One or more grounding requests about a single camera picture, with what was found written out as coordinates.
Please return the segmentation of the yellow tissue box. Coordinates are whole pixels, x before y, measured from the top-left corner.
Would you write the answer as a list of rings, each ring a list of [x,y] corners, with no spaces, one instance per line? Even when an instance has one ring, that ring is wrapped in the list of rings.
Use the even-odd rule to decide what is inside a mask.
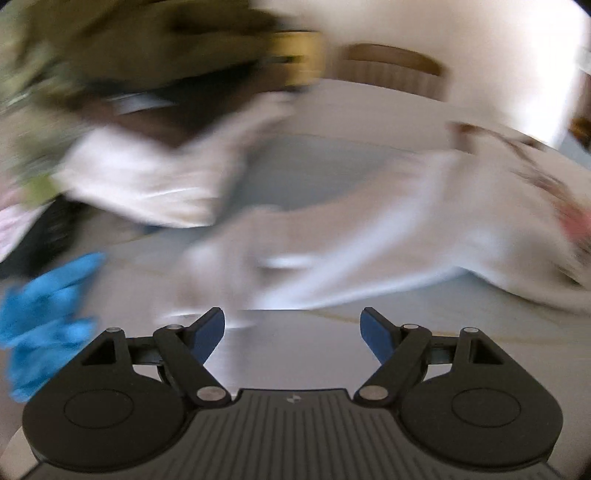
[[[284,30],[270,37],[263,63],[263,90],[308,89],[325,73],[325,37],[315,30]]]

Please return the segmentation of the blue cloth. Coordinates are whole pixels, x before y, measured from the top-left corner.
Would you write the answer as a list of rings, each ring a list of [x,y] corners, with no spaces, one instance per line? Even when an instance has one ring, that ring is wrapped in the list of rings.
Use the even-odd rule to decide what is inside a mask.
[[[86,254],[7,290],[1,348],[9,352],[6,378],[14,401],[28,402],[94,337],[96,320],[79,310],[105,259],[102,252]]]

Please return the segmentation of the white polo shirt brown collar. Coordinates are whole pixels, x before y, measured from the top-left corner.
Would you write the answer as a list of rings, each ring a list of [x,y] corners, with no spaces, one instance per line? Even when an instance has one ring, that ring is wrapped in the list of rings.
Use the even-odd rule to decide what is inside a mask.
[[[170,150],[120,127],[83,136],[55,180],[68,196],[166,227],[209,226],[245,156],[294,110],[267,93]],[[348,194],[246,210],[189,247],[152,298],[156,324],[221,307],[308,310],[469,271],[521,298],[590,309],[590,174],[497,132],[390,160]]]

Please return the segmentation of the pile of folded clothes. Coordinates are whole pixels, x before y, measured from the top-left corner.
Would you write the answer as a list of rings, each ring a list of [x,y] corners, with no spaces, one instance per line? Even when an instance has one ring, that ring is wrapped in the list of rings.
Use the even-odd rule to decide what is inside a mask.
[[[5,96],[177,148],[287,85],[279,20],[246,1],[5,1]]]

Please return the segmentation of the wooden chair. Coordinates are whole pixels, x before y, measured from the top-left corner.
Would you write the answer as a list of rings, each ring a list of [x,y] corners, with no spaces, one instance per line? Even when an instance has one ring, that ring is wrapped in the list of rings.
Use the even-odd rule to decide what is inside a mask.
[[[419,52],[394,46],[356,43],[342,50],[335,70],[342,81],[377,86],[445,101],[448,69]]]

